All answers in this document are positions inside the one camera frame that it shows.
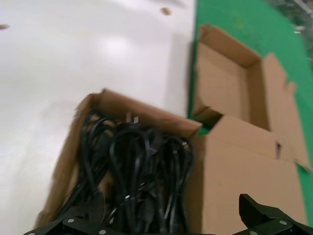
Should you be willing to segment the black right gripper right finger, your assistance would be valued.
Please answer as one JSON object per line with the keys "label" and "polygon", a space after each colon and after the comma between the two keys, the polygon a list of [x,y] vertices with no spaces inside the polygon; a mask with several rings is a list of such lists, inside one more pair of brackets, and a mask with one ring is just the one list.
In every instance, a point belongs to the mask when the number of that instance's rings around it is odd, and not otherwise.
{"label": "black right gripper right finger", "polygon": [[257,203],[248,194],[239,196],[239,215],[247,229],[237,235],[313,235],[312,227],[293,220],[276,207]]}

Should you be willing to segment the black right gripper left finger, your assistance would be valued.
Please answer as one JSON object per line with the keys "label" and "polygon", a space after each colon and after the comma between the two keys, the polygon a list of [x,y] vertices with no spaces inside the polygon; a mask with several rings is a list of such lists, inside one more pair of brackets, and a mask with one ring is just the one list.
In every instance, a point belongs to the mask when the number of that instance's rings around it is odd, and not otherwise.
{"label": "black right gripper left finger", "polygon": [[105,223],[105,198],[101,194],[93,201],[71,207],[63,215],[26,235],[114,235]]}

